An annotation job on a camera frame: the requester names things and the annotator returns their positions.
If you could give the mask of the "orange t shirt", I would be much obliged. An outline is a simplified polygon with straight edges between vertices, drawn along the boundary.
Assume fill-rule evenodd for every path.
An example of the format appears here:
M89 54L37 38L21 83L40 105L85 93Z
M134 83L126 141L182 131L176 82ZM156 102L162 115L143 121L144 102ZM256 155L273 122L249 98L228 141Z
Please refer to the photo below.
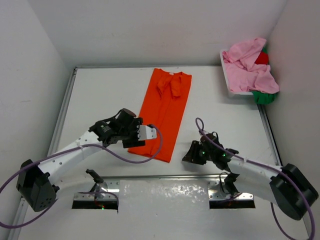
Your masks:
M191 85L190 74L171 73L159 68L153 70L139 117L143 118L144 124L156 126L163 140L147 140L144 146L129 148L129 153L150 158L162 143L155 159L166 163L171 161Z

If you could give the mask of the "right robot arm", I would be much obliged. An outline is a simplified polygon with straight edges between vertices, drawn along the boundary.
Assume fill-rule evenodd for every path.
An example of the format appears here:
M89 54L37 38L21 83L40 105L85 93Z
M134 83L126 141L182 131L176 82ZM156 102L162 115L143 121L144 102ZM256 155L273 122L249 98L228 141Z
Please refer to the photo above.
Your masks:
M304 202L312 205L319 194L303 173L293 164L268 166L244 161L236 157L239 152L224 148L212 133L194 140L182 161L204 165L212 162L227 172L220 187L224 197L248 193L277 205L293 220L300 220L307 212Z

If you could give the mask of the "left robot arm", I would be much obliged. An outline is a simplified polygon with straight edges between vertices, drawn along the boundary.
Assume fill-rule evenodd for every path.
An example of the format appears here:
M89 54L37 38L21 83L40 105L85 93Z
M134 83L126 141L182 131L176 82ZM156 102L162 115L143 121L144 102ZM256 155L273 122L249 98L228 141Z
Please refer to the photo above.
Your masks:
M115 116L99 120L77 140L41 163L25 161L16 188L34 212L53 205L57 198L59 178L81 161L109 145L121 141L124 148L145 145L138 134L143 118L123 108Z

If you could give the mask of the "white plastic bin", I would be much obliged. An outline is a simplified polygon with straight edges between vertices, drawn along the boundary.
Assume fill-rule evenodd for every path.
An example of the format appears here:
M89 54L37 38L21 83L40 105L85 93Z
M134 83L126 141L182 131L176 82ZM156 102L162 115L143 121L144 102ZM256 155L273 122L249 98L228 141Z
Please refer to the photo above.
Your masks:
M223 58L224 51L227 51L227 49L221 49L219 52L219 56L220 56L221 67L222 67L223 75L224 75L224 79L225 79L225 84L227 87L228 97L229 98L236 98L236 99L244 99L244 98L253 97L254 95L252 92L232 92L230 90L229 78L227 76L226 65L224 63L224 58Z

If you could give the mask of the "green t shirt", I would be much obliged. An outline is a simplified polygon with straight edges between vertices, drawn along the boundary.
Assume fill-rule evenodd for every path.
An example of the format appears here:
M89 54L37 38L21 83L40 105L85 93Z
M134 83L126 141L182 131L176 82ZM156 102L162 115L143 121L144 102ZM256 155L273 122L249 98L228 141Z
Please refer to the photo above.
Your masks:
M268 54L267 47L264 46L261 50ZM277 97L277 93L263 93L261 91L252 91L254 102L257 105L268 105L271 104Z

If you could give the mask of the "pink t shirt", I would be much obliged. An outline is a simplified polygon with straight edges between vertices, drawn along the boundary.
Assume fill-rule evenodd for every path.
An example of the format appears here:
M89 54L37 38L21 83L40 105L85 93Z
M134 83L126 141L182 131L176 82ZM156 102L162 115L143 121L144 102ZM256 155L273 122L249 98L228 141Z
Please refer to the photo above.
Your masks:
M258 37L236 43L222 53L231 92L275 94L280 91L271 74L271 66L255 64L266 43L266 39Z

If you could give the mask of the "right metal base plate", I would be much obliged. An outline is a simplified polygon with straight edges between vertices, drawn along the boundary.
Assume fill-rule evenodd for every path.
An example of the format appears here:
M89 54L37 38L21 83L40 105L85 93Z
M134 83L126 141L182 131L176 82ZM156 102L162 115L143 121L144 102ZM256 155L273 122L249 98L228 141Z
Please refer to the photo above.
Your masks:
M254 196L249 193L236 193L231 195L224 189L224 180L212 178L207 183L207 193L210 201L253 201Z

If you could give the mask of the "metal base plate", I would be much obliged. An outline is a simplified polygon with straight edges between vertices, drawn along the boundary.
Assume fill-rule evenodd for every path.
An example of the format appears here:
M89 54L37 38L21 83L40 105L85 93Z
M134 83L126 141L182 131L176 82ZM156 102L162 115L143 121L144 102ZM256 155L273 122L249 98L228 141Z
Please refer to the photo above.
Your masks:
M253 201L254 196L249 193L236 193L231 195L224 189L224 180L212 178L207 183L207 193L210 201Z
M120 179L105 178L103 183L89 180L80 183L73 194L75 201L116 201L120 193Z

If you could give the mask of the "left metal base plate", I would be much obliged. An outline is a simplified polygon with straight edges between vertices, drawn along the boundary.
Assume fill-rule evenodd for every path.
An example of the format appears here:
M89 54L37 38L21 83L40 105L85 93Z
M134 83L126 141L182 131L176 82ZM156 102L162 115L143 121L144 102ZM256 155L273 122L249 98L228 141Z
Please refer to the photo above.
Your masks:
M116 201L120 193L120 179L105 178L103 183L89 180L80 183L73 194L75 201Z

